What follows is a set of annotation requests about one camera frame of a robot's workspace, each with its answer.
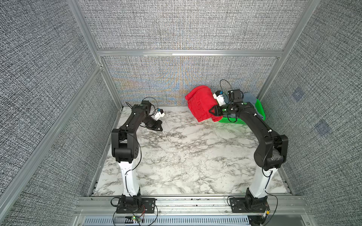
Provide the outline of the aluminium cage frame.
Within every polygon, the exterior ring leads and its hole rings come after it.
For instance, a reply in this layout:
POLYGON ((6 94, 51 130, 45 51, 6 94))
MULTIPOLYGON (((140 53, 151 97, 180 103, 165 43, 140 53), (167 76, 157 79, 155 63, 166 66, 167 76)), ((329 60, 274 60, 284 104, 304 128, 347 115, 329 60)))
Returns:
POLYGON ((104 68, 108 56, 286 57, 306 2, 279 49, 99 49, 78 1, 1 1, 1 219, 104 68))

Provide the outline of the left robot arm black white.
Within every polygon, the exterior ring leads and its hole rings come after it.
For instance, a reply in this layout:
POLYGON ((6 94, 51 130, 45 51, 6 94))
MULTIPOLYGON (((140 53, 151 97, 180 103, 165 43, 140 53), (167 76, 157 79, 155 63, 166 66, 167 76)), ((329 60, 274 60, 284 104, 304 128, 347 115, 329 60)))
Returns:
POLYGON ((125 123, 111 132, 112 156, 118 163, 123 179, 123 194, 120 198, 125 207, 141 207, 141 191, 135 176, 135 169, 142 157, 141 146, 137 139, 137 130, 144 127, 151 131, 162 131, 163 109, 155 107, 143 99, 140 104, 131 107, 131 113, 125 123))

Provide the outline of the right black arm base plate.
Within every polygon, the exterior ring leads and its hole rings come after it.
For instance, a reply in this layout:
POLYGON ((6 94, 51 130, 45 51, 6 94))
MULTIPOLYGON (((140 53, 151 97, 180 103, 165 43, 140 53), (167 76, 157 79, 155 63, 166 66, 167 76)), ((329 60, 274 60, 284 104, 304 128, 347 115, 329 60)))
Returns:
POLYGON ((232 197, 229 204, 233 213, 265 213, 270 210, 267 197, 232 197))

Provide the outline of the red long pants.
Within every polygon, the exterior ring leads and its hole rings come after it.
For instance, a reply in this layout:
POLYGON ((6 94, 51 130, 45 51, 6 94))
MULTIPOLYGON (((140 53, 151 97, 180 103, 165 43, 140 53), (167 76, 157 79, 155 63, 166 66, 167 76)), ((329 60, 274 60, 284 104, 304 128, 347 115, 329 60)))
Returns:
POLYGON ((208 86, 198 86, 185 96, 188 108, 198 122, 212 119, 213 122, 218 122, 222 116, 214 116, 209 113, 209 110, 217 105, 217 101, 213 97, 213 93, 208 86))

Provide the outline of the green plastic basket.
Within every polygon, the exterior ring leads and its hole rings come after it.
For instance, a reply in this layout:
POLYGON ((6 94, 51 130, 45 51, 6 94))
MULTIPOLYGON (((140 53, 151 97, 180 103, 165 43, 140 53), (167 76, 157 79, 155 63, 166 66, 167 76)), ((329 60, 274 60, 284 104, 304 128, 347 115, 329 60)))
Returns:
MULTIPOLYGON (((252 107, 256 111, 256 114, 263 121, 266 119, 263 106, 262 106, 262 104, 261 104, 261 102, 259 100, 257 100, 257 102, 254 105, 252 103, 250 103, 250 102, 243 102, 243 106, 252 107)), ((223 116, 222 119, 219 120, 218 122, 246 125, 246 122, 244 120, 242 120, 239 116, 236 116, 236 117, 234 117, 234 116, 226 116, 226 117, 223 116)))

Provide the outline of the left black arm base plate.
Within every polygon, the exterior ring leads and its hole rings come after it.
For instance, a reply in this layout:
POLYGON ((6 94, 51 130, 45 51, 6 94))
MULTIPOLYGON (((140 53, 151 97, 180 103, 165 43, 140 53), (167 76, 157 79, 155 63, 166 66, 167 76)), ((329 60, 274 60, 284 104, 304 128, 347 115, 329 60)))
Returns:
POLYGON ((116 213, 154 213, 156 207, 155 198, 131 198, 122 196, 117 203, 116 213))

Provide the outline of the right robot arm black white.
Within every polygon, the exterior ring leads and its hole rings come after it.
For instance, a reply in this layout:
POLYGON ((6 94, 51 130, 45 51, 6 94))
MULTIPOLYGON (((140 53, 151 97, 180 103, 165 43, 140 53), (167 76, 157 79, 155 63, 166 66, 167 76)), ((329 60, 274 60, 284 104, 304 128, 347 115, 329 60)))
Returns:
POLYGON ((233 212, 268 211, 268 188, 273 176, 286 161, 288 138, 267 125, 253 104, 244 100, 244 94, 239 89, 218 90, 213 97, 217 104, 209 109, 211 115, 226 118, 234 115, 236 120, 242 120, 251 129, 259 142, 254 152, 256 170, 253 182, 244 198, 230 199, 233 212))

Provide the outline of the aluminium front rail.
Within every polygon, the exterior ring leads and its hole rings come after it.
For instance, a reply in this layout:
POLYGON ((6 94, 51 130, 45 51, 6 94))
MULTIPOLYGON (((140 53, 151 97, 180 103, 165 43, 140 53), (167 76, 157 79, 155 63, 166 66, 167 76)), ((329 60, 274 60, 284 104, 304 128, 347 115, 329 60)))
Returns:
MULTIPOLYGON (((150 195, 156 200, 159 215, 259 215, 259 212, 233 213, 232 195, 150 195)), ((111 216, 116 207, 111 196, 82 197, 73 216, 111 216)), ((311 209, 301 196, 276 194, 267 198, 271 215, 307 215, 311 209)))

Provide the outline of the folded grey-blue cloth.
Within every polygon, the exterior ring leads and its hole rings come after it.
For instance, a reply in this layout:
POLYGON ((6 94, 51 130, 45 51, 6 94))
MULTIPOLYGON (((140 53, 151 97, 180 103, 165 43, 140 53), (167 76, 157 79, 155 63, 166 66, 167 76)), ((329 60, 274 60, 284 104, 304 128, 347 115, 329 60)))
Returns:
POLYGON ((249 92, 246 92, 243 94, 244 94, 243 102, 250 102, 254 105, 258 100, 253 94, 251 94, 249 92))

